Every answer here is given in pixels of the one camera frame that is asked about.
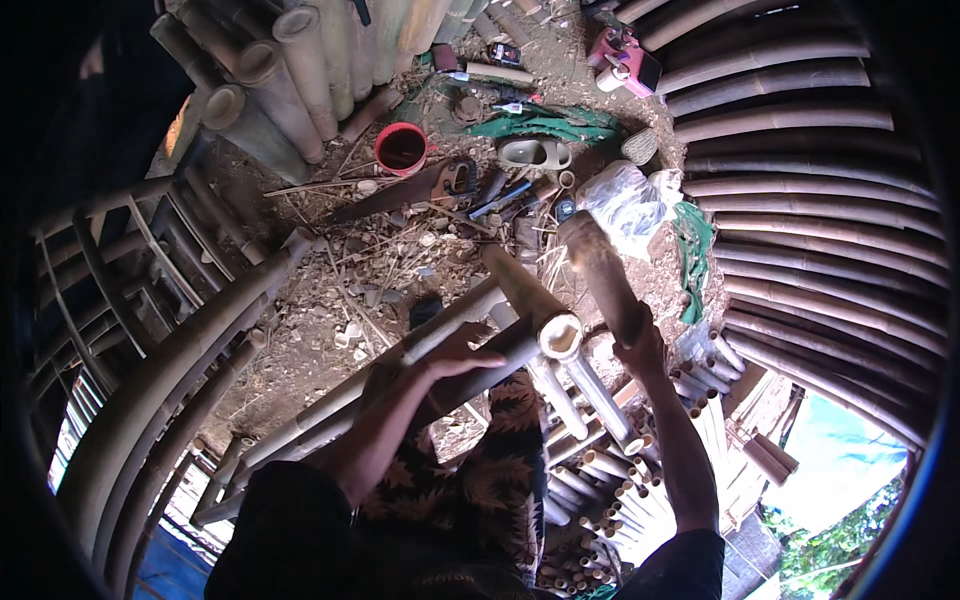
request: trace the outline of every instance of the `dirt floor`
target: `dirt floor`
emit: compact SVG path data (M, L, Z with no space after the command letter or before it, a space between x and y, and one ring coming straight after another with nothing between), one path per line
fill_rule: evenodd
M623 88L605 94L595 86L595 70L587 64L586 54L600 26L587 23L573 1L554 2L553 12L555 18L543 27L519 17L536 40L524 50L522 62L537 78L535 86L543 96L542 103L604 110L630 132L653 127L660 152L644 170L649 175L659 168L682 167L684 147L673 136L672 120L665 107L653 98L640 100ZM471 32L454 49L461 58L479 59L484 44ZM407 93L429 72L430 67L422 65L399 78L395 86ZM428 164L444 157L469 156L476 160L482 177L496 163L494 141L443 133L452 129L448 89L427 87L405 116L428 133L434 146L428 153ZM287 184L226 140L218 139L210 146L204 161L208 177L250 225L250 234L268 248L275 248L294 227L314 228L329 240L332 258L343 273L344 287L341 291L330 265L331 255L326 253L310 255L303 268L282 287L275 314L260 324L269 332L268 346L201 430L201 437L216 453L226 448L231 434L255 438L268 434L399 341L407 330L407 308L417 296L433 290L444 303L450 303L466 292L472 278L487 274L479 250L494 240L485 236L462 239L460 236L468 231L466 226L438 221L441 215L433 212L413 215L404 228L392 225L384 215L337 228L320 225L325 215L352 202L358 190L356 180L379 179L372 165L372 145L380 129L382 126L374 125L355 145L340 139L327 144L327 160L312 178L354 182L268 198L263 195ZM575 143L571 149L576 156L572 170L578 184L619 158L615 151L603 154L586 144ZM543 175L547 174L534 171L528 178L536 180ZM541 223L546 243L552 224L545 216ZM510 232L502 231L501 236L499 241L506 240L509 247ZM650 255L649 263L628 258L628 275L637 296L653 309L664 340L672 344L686 325L679 320L683 310L680 263L676 237L668 224L655 236ZM556 274L547 273L551 259L555 261L556 256L546 256L540 263L541 279L588 328L599 323L601 317L583 282L568 265ZM721 295L719 276L711 269L704 303L713 318L719 317L726 304ZM721 310L710 310L715 306ZM351 323L359 326L361 336L338 348L335 336ZM612 358L610 344L610 336L598 337L591 344L592 362L605 383L616 389L623 375ZM482 401L474 402L481 413L486 410ZM461 453L483 430L484 424L465 408L438 421L434 433L441 458Z

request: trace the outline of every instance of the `hand saw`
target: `hand saw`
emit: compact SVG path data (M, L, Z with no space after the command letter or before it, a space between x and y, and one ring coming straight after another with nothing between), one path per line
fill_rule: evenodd
M410 204L438 202L456 204L456 199L477 191L477 165L472 158L448 158L398 181L372 196L334 212L326 221L341 224Z

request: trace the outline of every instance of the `pink container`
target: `pink container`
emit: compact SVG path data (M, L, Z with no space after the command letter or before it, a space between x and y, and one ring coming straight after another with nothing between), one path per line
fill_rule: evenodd
M413 123L401 121L380 132L373 144L373 155L384 171L409 177L423 167L426 147L426 133Z

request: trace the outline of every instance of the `blue tarp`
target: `blue tarp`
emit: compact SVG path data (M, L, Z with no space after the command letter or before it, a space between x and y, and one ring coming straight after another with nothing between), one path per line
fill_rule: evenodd
M201 600L213 567L158 525L137 576L164 600ZM156 600L139 584L133 600Z
M807 393L784 448L800 461L763 503L817 535L890 483L906 464L906 448L857 415Z

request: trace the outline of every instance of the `hand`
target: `hand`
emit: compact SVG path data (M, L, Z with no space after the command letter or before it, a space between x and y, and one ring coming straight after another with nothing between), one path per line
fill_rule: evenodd
M464 323L421 358L418 366L433 379L452 377L478 367L502 367L507 364L502 354L473 350L468 346L468 342L479 342L491 333L492 330L482 323Z
M617 343L613 344L613 356L616 356L630 377L642 381L650 376L663 376L666 371L666 347L660 330L654 325L654 316L650 307L639 300L636 310L640 313L640 336L630 349Z

